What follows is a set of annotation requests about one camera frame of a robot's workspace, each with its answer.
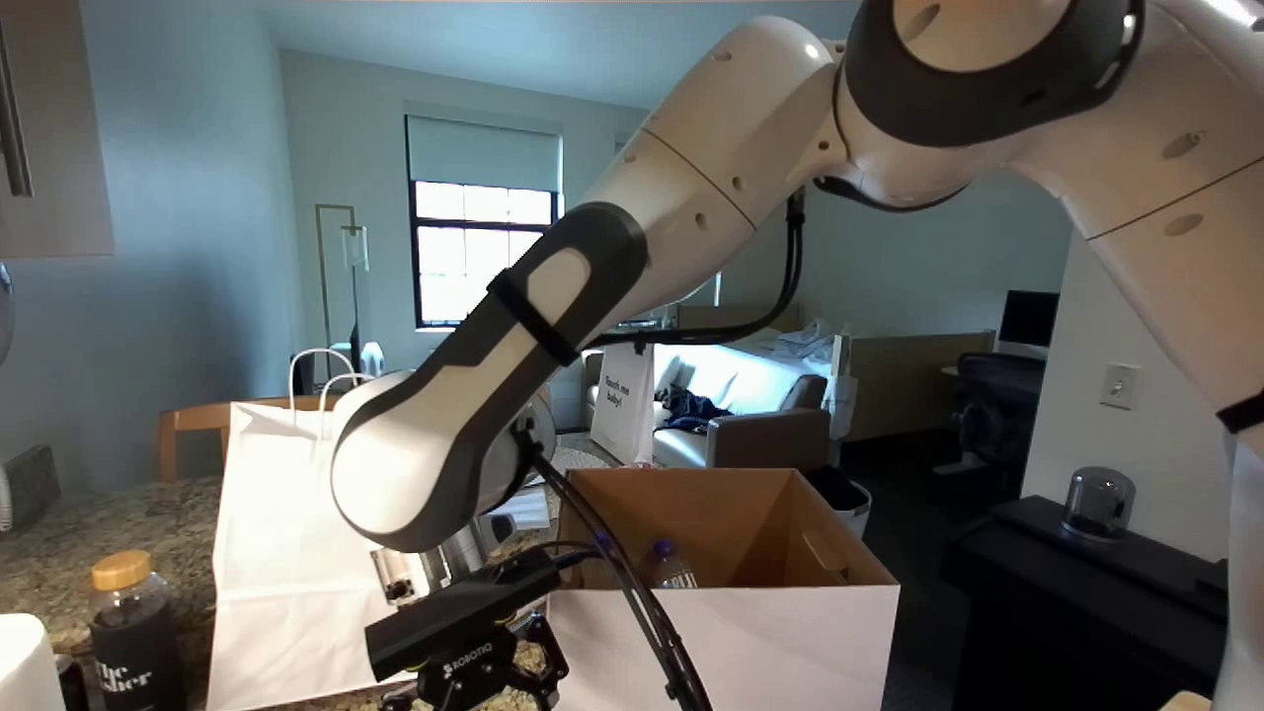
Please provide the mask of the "cardboard box with white outside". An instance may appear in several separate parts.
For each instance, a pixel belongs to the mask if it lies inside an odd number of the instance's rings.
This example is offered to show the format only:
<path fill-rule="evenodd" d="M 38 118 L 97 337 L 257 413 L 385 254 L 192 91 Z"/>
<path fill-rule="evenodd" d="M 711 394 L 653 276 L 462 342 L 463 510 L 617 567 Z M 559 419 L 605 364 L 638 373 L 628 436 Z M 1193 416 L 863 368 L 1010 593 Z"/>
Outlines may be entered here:
<path fill-rule="evenodd" d="M 632 576 L 667 536 L 698 590 L 652 590 L 714 711 L 878 711 L 900 587 L 794 469 L 605 468 L 568 481 Z"/>

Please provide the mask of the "clear bottle with purple cap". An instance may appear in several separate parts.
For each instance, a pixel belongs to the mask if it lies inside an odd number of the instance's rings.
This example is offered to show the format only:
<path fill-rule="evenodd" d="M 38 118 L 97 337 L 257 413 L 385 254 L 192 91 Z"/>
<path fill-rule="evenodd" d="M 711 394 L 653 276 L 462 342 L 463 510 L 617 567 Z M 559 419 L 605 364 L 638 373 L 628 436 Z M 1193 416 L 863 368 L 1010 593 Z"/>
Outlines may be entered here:
<path fill-rule="evenodd" d="M 652 590 L 698 590 L 694 568 L 667 536 L 660 536 L 647 549 L 638 576 Z"/>

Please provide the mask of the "white printed tote bag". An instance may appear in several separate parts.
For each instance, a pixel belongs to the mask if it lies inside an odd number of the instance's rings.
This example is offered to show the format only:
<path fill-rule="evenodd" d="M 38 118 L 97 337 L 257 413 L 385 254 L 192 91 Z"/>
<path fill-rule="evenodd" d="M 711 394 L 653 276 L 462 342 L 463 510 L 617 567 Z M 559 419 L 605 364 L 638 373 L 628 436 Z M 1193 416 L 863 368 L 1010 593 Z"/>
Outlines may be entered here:
<path fill-rule="evenodd" d="M 652 463 L 653 347 L 614 344 L 603 352 L 592 440 L 623 466 Z"/>

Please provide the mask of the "dark clothing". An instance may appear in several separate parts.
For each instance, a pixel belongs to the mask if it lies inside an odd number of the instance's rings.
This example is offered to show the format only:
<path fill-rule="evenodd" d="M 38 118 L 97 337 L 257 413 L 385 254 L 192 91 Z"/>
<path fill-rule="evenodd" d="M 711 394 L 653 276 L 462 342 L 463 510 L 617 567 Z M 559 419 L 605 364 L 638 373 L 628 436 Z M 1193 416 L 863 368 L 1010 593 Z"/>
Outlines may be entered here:
<path fill-rule="evenodd" d="M 691 393 L 678 385 L 667 385 L 655 392 L 656 415 L 653 431 L 686 431 L 707 434 L 710 423 L 732 416 L 731 410 L 718 407 L 709 397 Z"/>

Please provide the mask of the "dark bottle with tan lid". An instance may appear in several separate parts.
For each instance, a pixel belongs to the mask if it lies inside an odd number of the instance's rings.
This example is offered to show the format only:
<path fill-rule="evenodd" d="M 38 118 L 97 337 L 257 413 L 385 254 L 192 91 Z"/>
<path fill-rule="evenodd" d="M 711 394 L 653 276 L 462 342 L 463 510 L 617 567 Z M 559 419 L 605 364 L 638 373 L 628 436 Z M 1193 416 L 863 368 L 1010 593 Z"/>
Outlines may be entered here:
<path fill-rule="evenodd" d="M 107 711 L 187 711 L 172 593 L 148 552 L 118 552 L 90 571 L 88 633 Z"/>

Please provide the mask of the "grey and white sofa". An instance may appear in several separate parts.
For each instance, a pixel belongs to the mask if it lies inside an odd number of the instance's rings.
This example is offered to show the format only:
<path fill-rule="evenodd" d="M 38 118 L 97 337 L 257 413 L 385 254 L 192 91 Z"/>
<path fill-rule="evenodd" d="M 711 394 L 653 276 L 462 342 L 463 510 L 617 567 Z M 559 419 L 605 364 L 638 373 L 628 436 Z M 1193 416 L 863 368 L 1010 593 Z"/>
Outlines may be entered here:
<path fill-rule="evenodd" d="M 724 345 L 665 347 L 653 356 L 651 382 L 709 399 L 718 414 L 690 431 L 667 428 L 667 410 L 652 405 L 652 431 L 629 454 L 624 436 L 597 431 L 605 402 L 604 352 L 583 356 L 584 423 L 592 440 L 616 459 L 667 468 L 794 468 L 817 471 L 830 459 L 825 378 L 785 361 Z"/>

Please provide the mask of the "wooden chair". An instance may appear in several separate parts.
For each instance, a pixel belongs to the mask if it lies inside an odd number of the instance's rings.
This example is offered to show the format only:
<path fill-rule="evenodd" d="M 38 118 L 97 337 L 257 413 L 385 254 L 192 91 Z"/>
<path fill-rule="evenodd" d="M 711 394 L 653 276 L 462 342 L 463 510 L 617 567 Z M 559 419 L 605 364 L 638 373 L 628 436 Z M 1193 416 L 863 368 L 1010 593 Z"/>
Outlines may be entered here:
<path fill-rule="evenodd" d="M 319 396 L 301 395 L 296 397 L 293 405 L 288 399 L 248 399 L 248 404 L 257 404 L 270 407 L 288 407 L 298 411 L 331 410 L 343 393 L 334 393 L 324 405 L 319 404 Z M 230 402 L 211 402 L 163 411 L 161 414 L 157 431 L 157 474 L 158 479 L 171 483 L 179 479 L 178 472 L 178 435 L 192 431 L 217 431 L 217 444 L 220 444 L 220 469 L 228 459 L 228 445 L 230 439 Z"/>

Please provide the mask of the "white trash bin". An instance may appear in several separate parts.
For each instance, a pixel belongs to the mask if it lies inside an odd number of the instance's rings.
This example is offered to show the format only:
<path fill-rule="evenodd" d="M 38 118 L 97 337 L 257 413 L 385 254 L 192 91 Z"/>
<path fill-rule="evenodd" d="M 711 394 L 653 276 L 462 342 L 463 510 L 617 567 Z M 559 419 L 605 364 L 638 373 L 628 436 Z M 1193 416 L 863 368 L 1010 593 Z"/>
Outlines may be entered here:
<path fill-rule="evenodd" d="M 830 505 L 841 522 L 854 536 L 862 539 L 873 509 L 873 497 L 865 486 L 857 483 L 841 469 L 823 466 L 804 473 L 805 479 L 818 495 Z"/>

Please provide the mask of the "window with blind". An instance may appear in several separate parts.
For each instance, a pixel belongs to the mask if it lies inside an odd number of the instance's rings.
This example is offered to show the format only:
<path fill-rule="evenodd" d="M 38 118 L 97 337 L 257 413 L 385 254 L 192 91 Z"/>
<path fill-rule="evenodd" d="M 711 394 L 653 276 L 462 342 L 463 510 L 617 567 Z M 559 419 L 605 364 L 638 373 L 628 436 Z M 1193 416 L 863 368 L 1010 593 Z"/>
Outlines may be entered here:
<path fill-rule="evenodd" d="M 532 127 L 406 116 L 415 319 L 456 326 L 564 207 L 562 138 Z"/>

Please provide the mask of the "floor lamp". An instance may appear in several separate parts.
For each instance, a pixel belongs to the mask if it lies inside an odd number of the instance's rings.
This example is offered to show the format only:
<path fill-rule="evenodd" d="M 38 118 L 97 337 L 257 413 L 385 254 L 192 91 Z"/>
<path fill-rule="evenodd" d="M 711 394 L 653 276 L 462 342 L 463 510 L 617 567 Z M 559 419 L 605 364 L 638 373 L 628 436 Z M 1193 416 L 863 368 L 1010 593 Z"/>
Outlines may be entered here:
<path fill-rule="evenodd" d="M 313 211 L 324 342 L 362 372 L 372 330 L 367 228 L 351 205 L 316 202 Z"/>

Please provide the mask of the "white paper towel roll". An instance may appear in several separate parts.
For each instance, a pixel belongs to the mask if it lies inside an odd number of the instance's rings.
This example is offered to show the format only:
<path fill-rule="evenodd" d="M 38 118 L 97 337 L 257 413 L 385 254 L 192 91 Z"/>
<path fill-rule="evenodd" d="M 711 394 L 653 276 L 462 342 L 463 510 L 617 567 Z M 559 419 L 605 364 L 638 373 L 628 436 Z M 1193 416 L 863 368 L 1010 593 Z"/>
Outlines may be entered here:
<path fill-rule="evenodd" d="M 0 615 L 0 711 L 66 711 L 54 652 L 39 617 Z"/>

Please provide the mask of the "grey sponge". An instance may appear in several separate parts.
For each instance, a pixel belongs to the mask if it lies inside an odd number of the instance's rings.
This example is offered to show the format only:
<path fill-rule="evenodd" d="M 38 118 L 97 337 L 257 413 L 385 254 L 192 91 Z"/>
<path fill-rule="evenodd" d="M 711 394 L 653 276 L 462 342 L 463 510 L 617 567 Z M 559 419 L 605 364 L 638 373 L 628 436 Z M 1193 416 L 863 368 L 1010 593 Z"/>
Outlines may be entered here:
<path fill-rule="evenodd" d="M 0 536 L 32 528 L 58 498 L 57 464 L 48 444 L 0 463 Z"/>

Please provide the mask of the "wooden partition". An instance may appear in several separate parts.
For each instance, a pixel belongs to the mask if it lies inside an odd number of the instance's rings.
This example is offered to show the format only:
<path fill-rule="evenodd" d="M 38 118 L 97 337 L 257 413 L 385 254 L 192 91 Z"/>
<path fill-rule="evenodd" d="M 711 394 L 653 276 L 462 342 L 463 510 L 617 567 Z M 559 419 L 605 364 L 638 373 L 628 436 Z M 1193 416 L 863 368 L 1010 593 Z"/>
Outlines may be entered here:
<path fill-rule="evenodd" d="M 937 337 L 848 337 L 846 374 L 849 431 L 843 442 L 862 442 L 921 431 L 947 431 L 956 409 L 959 356 L 987 353 L 994 331 Z"/>

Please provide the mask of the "black office chair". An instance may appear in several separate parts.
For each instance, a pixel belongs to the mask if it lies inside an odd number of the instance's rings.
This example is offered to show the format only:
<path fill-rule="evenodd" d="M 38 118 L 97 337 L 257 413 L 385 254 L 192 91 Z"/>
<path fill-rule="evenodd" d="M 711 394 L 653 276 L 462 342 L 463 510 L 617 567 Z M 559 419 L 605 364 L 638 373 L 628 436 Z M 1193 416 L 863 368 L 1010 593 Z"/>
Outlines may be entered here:
<path fill-rule="evenodd" d="M 959 444 L 985 466 L 1021 473 L 1028 463 L 1047 362 L 1010 353 L 963 353 Z"/>

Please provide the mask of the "black cabinet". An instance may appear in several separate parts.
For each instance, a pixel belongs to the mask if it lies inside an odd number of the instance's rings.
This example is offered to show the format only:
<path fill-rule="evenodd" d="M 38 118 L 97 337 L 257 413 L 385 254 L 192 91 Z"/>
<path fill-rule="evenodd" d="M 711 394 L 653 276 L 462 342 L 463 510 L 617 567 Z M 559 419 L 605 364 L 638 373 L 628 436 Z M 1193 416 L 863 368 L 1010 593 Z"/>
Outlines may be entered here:
<path fill-rule="evenodd" d="M 968 522 L 940 577 L 968 598 L 952 711 L 1157 711 L 1213 695 L 1226 564 L 1125 533 L 1066 530 L 1030 496 Z"/>

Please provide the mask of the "glass dome jar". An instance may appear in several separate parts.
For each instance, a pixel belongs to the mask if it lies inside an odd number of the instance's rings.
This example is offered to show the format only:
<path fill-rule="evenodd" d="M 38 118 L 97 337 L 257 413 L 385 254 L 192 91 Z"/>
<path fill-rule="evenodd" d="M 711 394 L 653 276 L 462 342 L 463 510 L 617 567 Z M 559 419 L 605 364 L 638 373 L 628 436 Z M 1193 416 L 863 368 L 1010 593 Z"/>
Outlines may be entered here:
<path fill-rule="evenodd" d="M 1133 520 L 1138 486 L 1107 467 L 1087 466 L 1071 473 L 1060 517 L 1066 533 L 1098 543 L 1122 540 Z"/>

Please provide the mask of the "monitor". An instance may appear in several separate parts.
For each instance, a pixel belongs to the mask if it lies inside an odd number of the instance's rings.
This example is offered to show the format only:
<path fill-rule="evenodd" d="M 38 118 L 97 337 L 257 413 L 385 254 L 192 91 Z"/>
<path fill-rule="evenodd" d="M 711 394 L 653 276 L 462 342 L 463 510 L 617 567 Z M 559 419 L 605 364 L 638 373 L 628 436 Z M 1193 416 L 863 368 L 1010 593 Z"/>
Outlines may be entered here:
<path fill-rule="evenodd" d="M 994 338 L 994 350 L 1007 356 L 1047 359 L 1055 333 L 1058 310 L 1060 310 L 1059 292 L 1010 288 Z"/>

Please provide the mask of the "wall cabinet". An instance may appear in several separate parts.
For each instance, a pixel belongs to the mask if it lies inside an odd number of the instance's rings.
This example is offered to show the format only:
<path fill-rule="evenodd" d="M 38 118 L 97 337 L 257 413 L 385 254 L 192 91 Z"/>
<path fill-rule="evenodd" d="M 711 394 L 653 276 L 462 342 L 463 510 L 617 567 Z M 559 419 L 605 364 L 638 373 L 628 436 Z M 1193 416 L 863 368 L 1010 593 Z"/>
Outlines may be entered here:
<path fill-rule="evenodd" d="M 0 0 L 35 194 L 13 197 L 0 157 L 0 261 L 112 256 L 80 0 Z"/>

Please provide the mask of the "wall switch plate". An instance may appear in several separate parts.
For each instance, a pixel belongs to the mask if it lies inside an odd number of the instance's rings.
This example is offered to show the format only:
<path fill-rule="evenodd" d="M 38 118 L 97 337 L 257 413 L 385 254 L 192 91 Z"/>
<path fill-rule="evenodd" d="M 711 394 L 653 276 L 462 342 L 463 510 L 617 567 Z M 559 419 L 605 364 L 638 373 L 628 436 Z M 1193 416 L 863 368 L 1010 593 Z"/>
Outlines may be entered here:
<path fill-rule="evenodd" d="M 1110 361 L 1103 369 L 1098 404 L 1121 411 L 1133 411 L 1138 402 L 1143 369 L 1139 366 Z"/>

